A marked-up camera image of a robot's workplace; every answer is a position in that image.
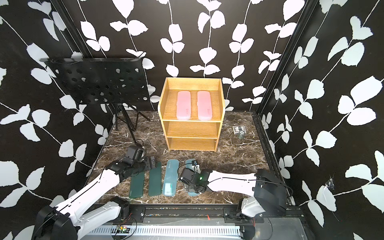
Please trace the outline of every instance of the wooden shelf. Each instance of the wooden shelf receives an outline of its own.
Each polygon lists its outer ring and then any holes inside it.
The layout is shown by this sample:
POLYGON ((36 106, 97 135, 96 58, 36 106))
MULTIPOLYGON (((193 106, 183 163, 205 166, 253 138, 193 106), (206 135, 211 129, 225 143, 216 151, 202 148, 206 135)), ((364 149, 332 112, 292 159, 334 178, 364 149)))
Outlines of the wooden shelf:
MULTIPOLYGON (((163 114, 164 121, 199 121, 197 117, 197 92, 196 90, 189 90, 191 93, 191 118, 189 120, 178 120, 176 117, 176 102, 177 93, 180 90, 169 90, 168 97, 165 99, 166 105, 163 114)), ((209 91, 211 94, 212 103, 212 119, 205 122, 221 122, 221 112, 219 107, 219 94, 218 91, 209 91)))
POLYGON ((170 150, 215 151, 216 139, 168 138, 170 150))
POLYGON ((165 122, 167 137, 212 138, 217 139, 218 122, 165 122))
POLYGON ((216 151, 223 124, 225 103, 221 79, 166 78, 157 106, 168 150, 216 151), (177 94, 191 93, 191 118, 176 117, 177 94), (197 116, 197 92, 209 91, 212 119, 200 121, 197 116))

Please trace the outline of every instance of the perforated metal panel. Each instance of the perforated metal panel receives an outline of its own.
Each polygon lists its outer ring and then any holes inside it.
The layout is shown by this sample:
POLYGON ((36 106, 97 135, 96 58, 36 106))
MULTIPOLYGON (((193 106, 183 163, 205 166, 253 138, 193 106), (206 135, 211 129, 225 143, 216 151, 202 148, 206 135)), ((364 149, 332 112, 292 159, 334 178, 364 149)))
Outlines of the perforated metal panel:
POLYGON ((54 80, 81 104, 135 103, 149 98, 141 58, 42 59, 54 80))
MULTIPOLYGON (((135 230, 136 226, 128 225, 127 228, 135 230)), ((102 225, 87 235, 114 235, 116 226, 102 225)), ((169 237, 207 237, 207 236, 240 236, 239 226, 137 226, 135 236, 169 236, 169 237)))

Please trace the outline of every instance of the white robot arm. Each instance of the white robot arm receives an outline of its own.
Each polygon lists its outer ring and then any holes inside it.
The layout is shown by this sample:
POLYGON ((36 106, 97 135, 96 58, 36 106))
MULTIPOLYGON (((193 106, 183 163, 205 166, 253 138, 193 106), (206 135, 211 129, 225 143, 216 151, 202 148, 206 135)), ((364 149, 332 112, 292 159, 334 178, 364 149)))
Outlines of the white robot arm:
MULTIPOLYGON (((128 148, 127 159, 114 161, 92 182, 78 193, 59 203, 54 208, 44 207, 38 214, 32 240, 79 240, 93 229, 117 217, 127 217, 129 203, 114 198, 91 212, 86 210, 109 189, 121 181, 155 166, 154 158, 143 158, 143 149, 128 148)), ((283 215, 286 204, 286 185, 275 176, 261 169, 257 174, 226 174, 212 170, 196 171, 185 168, 179 180, 197 193, 210 191, 229 191, 248 195, 241 201, 241 211, 237 217, 254 217, 269 211, 283 215)))

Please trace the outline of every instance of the tripod legs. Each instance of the tripod legs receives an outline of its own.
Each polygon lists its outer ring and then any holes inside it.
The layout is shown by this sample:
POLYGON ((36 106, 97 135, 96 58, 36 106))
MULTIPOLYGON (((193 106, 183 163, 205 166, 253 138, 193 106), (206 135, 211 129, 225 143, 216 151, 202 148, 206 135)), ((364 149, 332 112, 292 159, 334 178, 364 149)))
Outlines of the tripod legs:
POLYGON ((119 112, 121 111, 122 112, 122 114, 123 114, 123 117, 124 117, 124 119, 125 119, 125 121, 124 120, 122 120, 121 119, 121 121, 123 121, 123 122, 125 122, 126 124, 127 124, 127 126, 128 126, 128 129, 129 129, 129 132, 130 132, 130 134, 131 134, 131 136, 132 136, 132 139, 133 139, 133 141, 135 142, 135 144, 137 144, 137 142, 136 142, 136 138, 135 138, 135 136, 133 135, 133 132, 134 131, 136 131, 136 129, 137 129, 137 120, 138 120, 138 118, 139 118, 139 114, 141 115, 141 116, 143 116, 146 120, 148 120, 148 121, 150 121, 150 119, 149 118, 147 118, 144 114, 142 114, 140 111, 138 111, 134 106, 132 106, 132 105, 130 105, 129 103, 127 103, 127 105, 129 106, 129 107, 131 107, 134 111, 136 111, 137 112, 137 115, 136 115, 136 123, 135 123, 135 125, 132 123, 132 121, 131 121, 131 119, 130 119, 130 117, 129 117, 129 115, 128 115, 128 113, 127 113, 127 111, 125 110, 125 108, 124 108, 124 106, 123 106, 123 104, 121 104, 121 103, 117 103, 117 104, 113 104, 114 105, 114 107, 115 107, 115 112, 116 112, 116 115, 115 115, 115 124, 116 124, 116 130, 118 130, 118 115, 119 115, 119 112))

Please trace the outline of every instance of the black music stand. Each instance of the black music stand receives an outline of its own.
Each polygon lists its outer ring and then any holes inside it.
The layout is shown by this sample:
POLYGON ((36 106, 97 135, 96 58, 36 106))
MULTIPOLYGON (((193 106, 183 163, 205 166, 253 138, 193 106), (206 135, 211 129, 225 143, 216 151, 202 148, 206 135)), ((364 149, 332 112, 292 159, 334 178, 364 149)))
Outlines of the black music stand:
POLYGON ((133 131, 137 129, 139 114, 131 103, 150 98, 144 79, 141 58, 53 58, 41 59, 57 76, 58 84, 65 89, 78 104, 112 104, 115 108, 115 124, 121 111, 137 144, 133 131), (133 124, 123 103, 137 112, 133 124))

